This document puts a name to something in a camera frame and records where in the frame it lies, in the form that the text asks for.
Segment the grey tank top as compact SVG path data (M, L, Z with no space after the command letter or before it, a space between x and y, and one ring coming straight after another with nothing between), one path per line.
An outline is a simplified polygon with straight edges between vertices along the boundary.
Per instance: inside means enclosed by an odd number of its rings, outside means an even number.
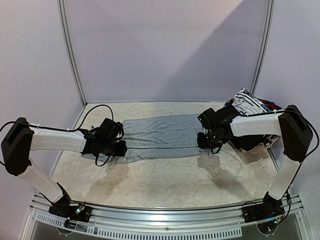
M127 152L124 157L99 155L98 161L129 164L140 160L175 159L207 154L200 149L197 134L203 128L197 114L167 115L124 121Z

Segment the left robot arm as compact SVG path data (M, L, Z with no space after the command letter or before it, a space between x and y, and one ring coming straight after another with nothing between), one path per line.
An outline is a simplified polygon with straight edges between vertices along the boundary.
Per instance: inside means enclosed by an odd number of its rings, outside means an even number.
M34 151L69 151L82 155L91 155L95 160L104 155L124 157L127 144L122 139L124 128L120 122L106 118L99 127L62 129L29 123L19 117L9 121L3 127L10 126L0 148L6 171L25 180L40 192L63 216L74 213L74 205L63 187L51 180L31 159Z

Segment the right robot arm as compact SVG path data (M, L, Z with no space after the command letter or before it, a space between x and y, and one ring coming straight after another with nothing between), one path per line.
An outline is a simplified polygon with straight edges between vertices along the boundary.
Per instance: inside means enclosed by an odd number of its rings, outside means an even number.
M263 198L264 203L258 208L262 218L269 218L278 210L278 203L289 190L301 164L314 152L309 149L312 140L319 139L314 126L295 105L254 114L238 111L233 106L217 111L209 108L197 119L203 128L197 140L200 149L220 148L241 137L277 136L282 139L282 164Z

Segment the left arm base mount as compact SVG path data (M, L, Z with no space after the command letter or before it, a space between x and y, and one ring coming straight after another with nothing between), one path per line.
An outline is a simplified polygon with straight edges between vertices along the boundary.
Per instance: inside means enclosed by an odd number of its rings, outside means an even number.
M91 218L92 207L83 203L72 204L52 204L48 212L52 215L70 219L71 221L80 221L88 223Z

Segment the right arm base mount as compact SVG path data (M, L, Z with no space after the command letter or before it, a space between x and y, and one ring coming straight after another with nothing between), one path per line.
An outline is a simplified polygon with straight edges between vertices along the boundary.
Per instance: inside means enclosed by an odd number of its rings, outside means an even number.
M285 210L283 205L276 208L267 208L264 204L256 204L253 201L246 202L241 207L242 217L245 223L271 222L274 225L282 223L289 215L291 205Z

